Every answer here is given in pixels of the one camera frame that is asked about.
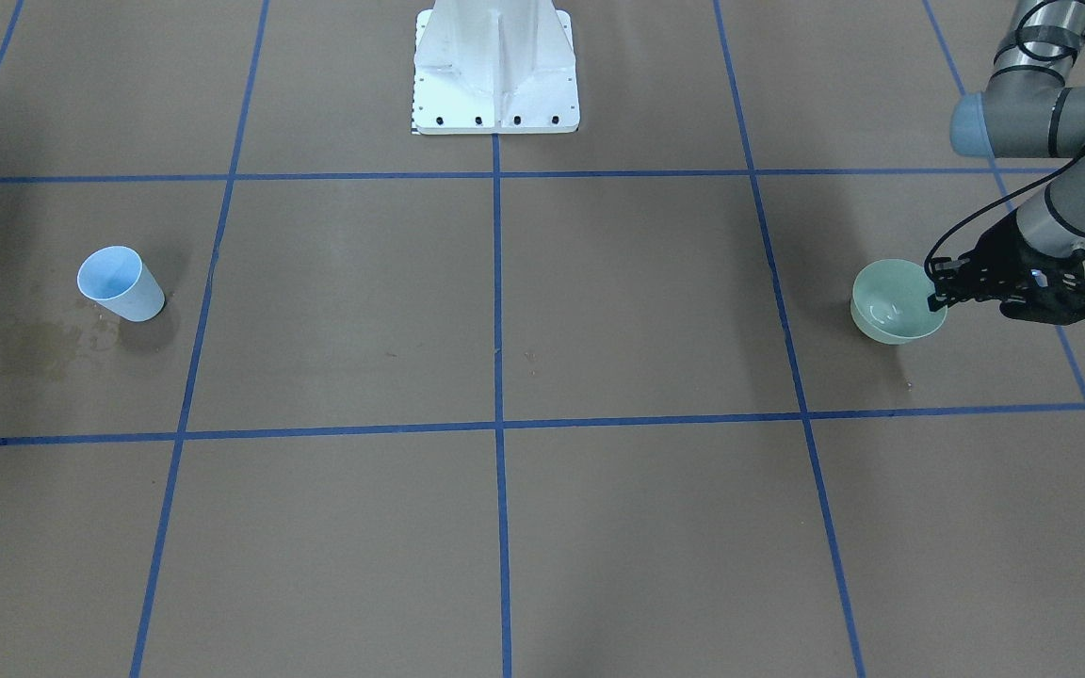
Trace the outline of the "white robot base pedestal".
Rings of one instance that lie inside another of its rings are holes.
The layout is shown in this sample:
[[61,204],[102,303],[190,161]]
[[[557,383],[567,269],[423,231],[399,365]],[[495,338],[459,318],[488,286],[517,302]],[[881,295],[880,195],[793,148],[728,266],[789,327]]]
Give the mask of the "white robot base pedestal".
[[551,1],[436,1],[414,27],[414,135],[580,127],[573,21]]

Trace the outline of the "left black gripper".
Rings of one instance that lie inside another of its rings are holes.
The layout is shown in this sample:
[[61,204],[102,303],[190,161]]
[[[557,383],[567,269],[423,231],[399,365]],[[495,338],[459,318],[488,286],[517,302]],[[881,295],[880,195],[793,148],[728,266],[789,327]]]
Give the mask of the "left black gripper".
[[962,258],[926,259],[926,276],[931,282],[927,300],[930,312],[943,312],[968,300],[1003,300],[1011,292],[1016,266],[1029,250],[1034,248],[1021,232],[1019,215],[1012,212],[983,232],[976,246]]

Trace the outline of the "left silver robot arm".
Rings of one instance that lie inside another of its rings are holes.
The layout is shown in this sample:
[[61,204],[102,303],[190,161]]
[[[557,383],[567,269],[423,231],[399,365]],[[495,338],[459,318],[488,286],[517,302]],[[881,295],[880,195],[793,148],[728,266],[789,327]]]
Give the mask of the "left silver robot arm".
[[963,157],[1061,166],[1014,190],[1019,206],[972,248],[929,250],[929,309],[995,300],[1012,320],[1085,320],[1085,1],[1014,5],[985,89],[953,108],[950,145]]

